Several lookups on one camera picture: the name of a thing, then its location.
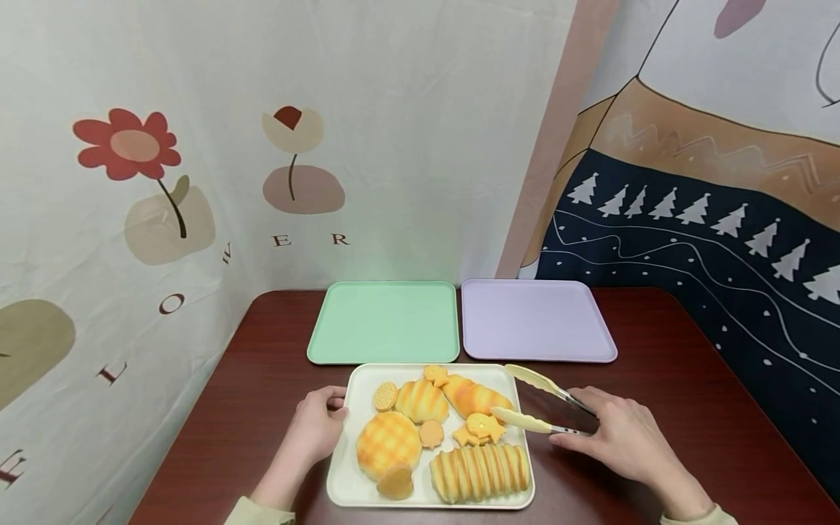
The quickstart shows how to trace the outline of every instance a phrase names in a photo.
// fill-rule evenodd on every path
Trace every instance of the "flower stem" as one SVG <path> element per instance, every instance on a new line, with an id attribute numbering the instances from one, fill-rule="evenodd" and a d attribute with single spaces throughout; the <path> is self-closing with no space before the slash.
<path id="1" fill-rule="evenodd" d="M 291 173 L 295 169 L 295 160 L 297 160 L 297 153 L 291 158 L 291 165 L 289 166 L 289 195 L 291 195 L 292 201 L 295 200 L 295 189 L 291 187 Z"/>
<path id="2" fill-rule="evenodd" d="M 166 189 L 166 186 L 163 185 L 160 179 L 158 179 L 158 184 L 160 184 L 160 189 L 166 194 L 166 198 L 169 199 L 169 204 L 175 209 L 175 216 L 178 217 L 178 226 L 181 228 L 181 238 L 186 239 L 186 224 L 184 224 L 184 218 L 181 216 L 181 210 L 178 209 L 178 205 L 172 200 L 172 195 L 169 194 L 169 190 Z"/>

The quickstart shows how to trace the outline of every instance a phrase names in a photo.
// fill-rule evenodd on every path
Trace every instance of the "toy food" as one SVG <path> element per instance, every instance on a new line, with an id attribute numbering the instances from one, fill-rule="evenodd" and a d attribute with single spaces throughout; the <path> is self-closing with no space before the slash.
<path id="1" fill-rule="evenodd" d="M 413 469 L 422 450 L 417 427 L 399 412 L 376 414 L 356 440 L 359 467 L 373 481 L 379 481 L 397 465 L 409 465 Z"/>
<path id="2" fill-rule="evenodd" d="M 441 365 L 429 365 L 423 367 L 423 379 L 431 381 L 435 388 L 440 388 L 449 383 L 449 374 Z"/>
<path id="3" fill-rule="evenodd" d="M 444 428 L 437 421 L 430 419 L 420 425 L 420 443 L 427 449 L 434 449 L 444 442 Z"/>
<path id="4" fill-rule="evenodd" d="M 491 415 L 491 407 L 504 407 L 513 410 L 511 400 L 499 392 L 460 375 L 450 374 L 449 382 L 442 389 L 446 398 L 464 419 L 476 412 L 489 416 Z"/>
<path id="5" fill-rule="evenodd" d="M 396 403 L 397 393 L 398 390 L 395 384 L 390 381 L 382 383 L 373 393 L 373 408 L 377 412 L 388 412 Z"/>
<path id="6" fill-rule="evenodd" d="M 376 483 L 376 490 L 389 500 L 404 500 L 414 492 L 412 467 L 405 463 L 394 465 Z"/>
<path id="7" fill-rule="evenodd" d="M 443 423 L 449 416 L 449 404 L 439 388 L 431 381 L 409 381 L 400 388 L 394 408 L 417 424 L 429 420 Z"/>
<path id="8" fill-rule="evenodd" d="M 526 491 L 531 486 L 525 449 L 510 444 L 441 452 L 429 468 L 434 490 L 447 503 L 484 501 Z"/>
<path id="9" fill-rule="evenodd" d="M 475 434 L 471 433 L 470 430 L 467 428 L 466 423 L 461 425 L 461 428 L 452 432 L 452 437 L 455 438 L 455 441 L 462 447 L 467 446 L 467 444 L 471 445 L 482 445 L 490 441 L 489 436 L 485 436 L 484 438 L 479 438 Z"/>
<path id="10" fill-rule="evenodd" d="M 494 444 L 499 443 L 501 436 L 507 432 L 507 430 L 499 424 L 495 417 L 487 416 L 486 414 L 479 412 L 470 414 L 467 418 L 466 425 L 467 432 L 478 436 L 479 438 L 490 438 Z"/>

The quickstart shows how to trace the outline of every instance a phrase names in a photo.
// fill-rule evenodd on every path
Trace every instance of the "navy blue fabric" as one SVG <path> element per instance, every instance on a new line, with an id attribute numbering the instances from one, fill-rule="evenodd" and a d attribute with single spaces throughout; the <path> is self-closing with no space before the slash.
<path id="1" fill-rule="evenodd" d="M 569 194 L 598 173 L 591 204 Z M 627 185 L 620 215 L 597 208 Z M 642 213 L 625 215 L 643 186 Z M 649 214 L 676 187 L 673 218 Z M 675 218 L 709 193 L 705 223 Z M 711 226 L 747 203 L 738 238 Z M 778 218 L 768 257 L 744 244 Z M 771 263 L 805 239 L 794 281 Z M 629 165 L 589 150 L 559 199 L 537 279 L 673 294 L 835 501 L 840 501 L 840 306 L 803 286 L 840 265 L 840 234 L 760 192 Z"/>

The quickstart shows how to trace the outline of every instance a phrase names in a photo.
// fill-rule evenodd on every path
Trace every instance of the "tray rim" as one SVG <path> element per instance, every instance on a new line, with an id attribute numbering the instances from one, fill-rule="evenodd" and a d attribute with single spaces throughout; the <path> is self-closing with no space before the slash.
<path id="1" fill-rule="evenodd" d="M 327 300 L 329 299 L 330 293 L 333 292 L 334 288 L 344 287 L 344 286 L 370 286 L 370 285 L 386 285 L 386 286 L 394 286 L 394 285 L 446 285 L 452 291 L 452 305 L 454 307 L 454 315 L 455 315 L 455 350 L 454 355 L 451 359 L 446 361 L 435 361 L 434 364 L 440 365 L 443 363 L 452 363 L 458 356 L 461 354 L 461 329 L 458 322 L 458 296 L 456 294 L 455 285 L 449 281 L 336 281 L 330 286 L 327 287 L 327 293 L 323 296 L 323 301 L 321 301 L 321 308 L 318 310 L 318 318 L 315 320 L 315 326 L 312 327 L 312 335 L 309 336 L 309 343 L 307 344 L 307 360 L 310 363 L 318 366 L 347 366 L 347 365 L 368 365 L 369 363 L 359 363 L 356 361 L 321 361 L 315 360 L 312 358 L 312 342 L 315 339 L 315 334 L 318 332 L 318 327 L 321 326 L 322 321 L 322 314 L 324 312 L 324 308 L 327 306 Z M 416 363 L 412 362 L 394 362 L 394 363 L 382 363 L 382 364 L 393 364 L 393 365 L 414 365 Z"/>
<path id="2" fill-rule="evenodd" d="M 411 366 L 417 367 L 422 371 L 422 368 L 426 365 L 436 365 L 437 363 L 364 363 L 362 365 L 357 366 L 350 372 L 350 377 L 347 380 L 347 387 L 348 392 L 350 385 L 352 384 L 353 378 L 356 372 L 360 368 L 371 368 L 371 367 L 382 367 L 382 368 L 396 368 L 396 367 L 404 367 L 404 366 Z M 521 411 L 521 405 L 519 403 L 519 389 L 517 387 L 517 381 L 513 376 L 507 373 L 505 367 L 503 365 L 499 365 L 498 363 L 452 363 L 452 366 L 457 367 L 481 367 L 481 368 L 492 368 L 500 371 L 505 376 L 510 377 L 511 384 L 513 385 L 513 402 L 514 408 L 518 411 Z M 330 455 L 329 458 L 329 467 L 327 470 L 327 479 L 324 481 L 325 485 L 327 486 L 327 497 L 329 500 L 336 506 L 342 508 L 392 508 L 392 509 L 443 509 L 443 510 L 478 510 L 478 511 L 521 511 L 525 509 L 533 503 L 533 498 L 537 494 L 537 479 L 533 473 L 533 461 L 531 459 L 531 450 L 528 447 L 528 433 L 524 430 L 525 439 L 523 447 L 525 448 L 525 456 L 528 458 L 528 471 L 531 475 L 531 491 L 530 496 L 528 499 L 519 505 L 486 505 L 481 503 L 459 503 L 455 505 L 449 505 L 445 502 L 440 503 L 421 503 L 421 504 L 405 504 L 395 501 L 393 503 L 390 502 L 383 502 L 383 503 L 338 503 L 332 491 L 330 490 L 330 478 L 333 476 L 333 456 Z"/>
<path id="3" fill-rule="evenodd" d="M 465 288 L 468 287 L 471 283 L 500 283 L 500 281 L 505 282 L 505 284 L 513 284 L 519 283 L 514 286 L 536 286 L 536 285 L 543 285 L 543 286 L 568 286 L 572 285 L 576 288 L 581 288 L 587 297 L 590 300 L 590 303 L 593 307 L 595 307 L 595 312 L 597 314 L 597 321 L 603 327 L 604 333 L 607 336 L 608 342 L 610 347 L 612 348 L 612 354 L 609 359 L 606 360 L 546 360 L 546 359 L 537 359 L 533 357 L 522 357 L 521 355 L 515 356 L 507 356 L 507 357 L 485 357 L 481 355 L 475 355 L 470 352 L 470 347 L 467 345 L 467 316 L 465 315 L 466 305 L 465 305 Z M 464 352 L 473 358 L 474 360 L 481 360 L 481 361 L 493 361 L 493 360 L 515 360 L 515 361 L 533 361 L 538 363 L 592 363 L 595 365 L 608 365 L 611 362 L 618 359 L 618 347 L 616 346 L 615 339 L 612 338 L 612 333 L 610 332 L 610 328 L 606 325 L 606 321 L 604 320 L 604 315 L 601 313 L 601 309 L 598 307 L 598 303 L 595 301 L 595 296 L 592 295 L 592 289 L 589 288 L 584 282 L 575 281 L 575 280 L 563 280 L 563 279 L 484 279 L 484 278 L 475 278 L 475 279 L 467 279 L 461 284 L 461 322 L 463 324 L 463 334 L 461 334 L 462 344 L 464 346 Z"/>

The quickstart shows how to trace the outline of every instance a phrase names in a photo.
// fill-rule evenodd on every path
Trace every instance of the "hand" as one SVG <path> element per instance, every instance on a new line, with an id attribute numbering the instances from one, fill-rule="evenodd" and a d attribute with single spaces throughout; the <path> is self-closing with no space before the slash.
<path id="1" fill-rule="evenodd" d="M 343 386 L 325 386 L 297 403 L 283 443 L 254 489 L 251 501 L 263 507 L 289 510 L 309 469 L 333 453 L 344 429 L 347 407 Z M 330 412 L 327 407 L 336 408 Z"/>
<path id="2" fill-rule="evenodd" d="M 617 474 L 644 483 L 673 519 L 690 521 L 711 512 L 714 503 L 680 463 L 647 407 L 592 386 L 569 393 L 595 411 L 601 427 L 591 437 L 554 434 L 549 437 L 552 444 L 589 455 Z"/>

